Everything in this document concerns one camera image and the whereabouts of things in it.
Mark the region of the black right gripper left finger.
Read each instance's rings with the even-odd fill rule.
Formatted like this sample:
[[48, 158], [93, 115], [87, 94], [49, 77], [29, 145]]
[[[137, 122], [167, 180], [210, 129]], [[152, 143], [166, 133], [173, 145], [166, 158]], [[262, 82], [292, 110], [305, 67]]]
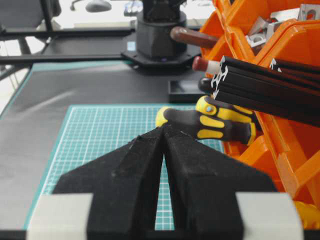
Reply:
[[92, 193], [89, 240], [139, 240], [154, 230], [163, 161], [162, 128], [63, 174], [53, 193]]

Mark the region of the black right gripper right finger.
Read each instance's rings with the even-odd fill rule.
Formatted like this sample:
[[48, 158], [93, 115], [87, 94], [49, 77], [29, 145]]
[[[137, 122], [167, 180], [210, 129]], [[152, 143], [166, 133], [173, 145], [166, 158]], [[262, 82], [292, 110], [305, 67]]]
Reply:
[[276, 192], [271, 178], [170, 125], [162, 130], [175, 228], [193, 240], [241, 240], [236, 192]]

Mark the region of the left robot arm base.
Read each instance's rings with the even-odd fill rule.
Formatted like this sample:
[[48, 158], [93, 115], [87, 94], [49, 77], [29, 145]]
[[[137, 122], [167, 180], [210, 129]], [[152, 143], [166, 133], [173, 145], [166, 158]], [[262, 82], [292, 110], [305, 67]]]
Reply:
[[171, 68], [190, 64], [200, 48], [171, 38], [174, 27], [185, 28], [183, 0], [144, 0], [137, 14], [135, 32], [123, 38], [121, 55], [139, 66]]

